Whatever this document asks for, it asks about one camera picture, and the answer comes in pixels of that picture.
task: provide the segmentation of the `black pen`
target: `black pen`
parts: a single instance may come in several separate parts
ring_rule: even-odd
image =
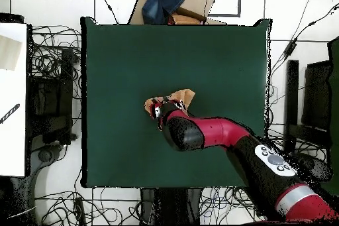
[[[9,110],[9,112],[0,119],[0,124],[2,124],[5,120],[7,120],[7,118],[11,116],[19,107],[20,107],[20,104],[16,104],[11,110]]]

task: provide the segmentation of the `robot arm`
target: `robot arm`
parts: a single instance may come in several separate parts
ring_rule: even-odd
[[[276,152],[241,125],[225,118],[187,116],[178,101],[151,105],[168,143],[179,151],[221,146],[244,183],[259,193],[257,199],[286,218],[286,221],[334,219],[337,213],[304,183]]]

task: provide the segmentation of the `brown paper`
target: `brown paper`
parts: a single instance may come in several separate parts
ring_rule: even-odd
[[[176,91],[175,93],[172,93],[170,96],[168,96],[169,100],[176,99],[178,101],[183,102],[185,108],[187,109],[189,107],[189,104],[191,104],[191,101],[195,95],[194,91],[191,91],[190,89],[182,89],[180,91]],[[160,97],[153,97],[157,101],[163,101],[164,98],[162,96]],[[145,101],[145,110],[150,114],[150,106],[153,104],[152,99],[147,99]]]
[[[177,15],[174,13],[172,15],[174,22],[176,25],[199,25],[200,21],[194,19],[193,17],[187,17],[185,15]]]

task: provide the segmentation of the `green tabletop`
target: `green tabletop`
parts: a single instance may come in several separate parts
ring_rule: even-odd
[[[330,161],[333,177],[331,181],[323,183],[322,186],[332,195],[339,195],[339,37],[328,43],[328,53],[333,64],[329,77],[331,91],[330,136],[333,142],[330,149]]]
[[[173,150],[144,102],[189,88],[195,116],[228,117],[263,136],[269,24],[96,25],[86,18],[85,186],[243,186],[222,148]]]

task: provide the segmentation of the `blue cloth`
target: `blue cloth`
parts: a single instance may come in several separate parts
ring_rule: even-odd
[[[163,25],[184,0],[147,0],[142,8],[145,25]]]

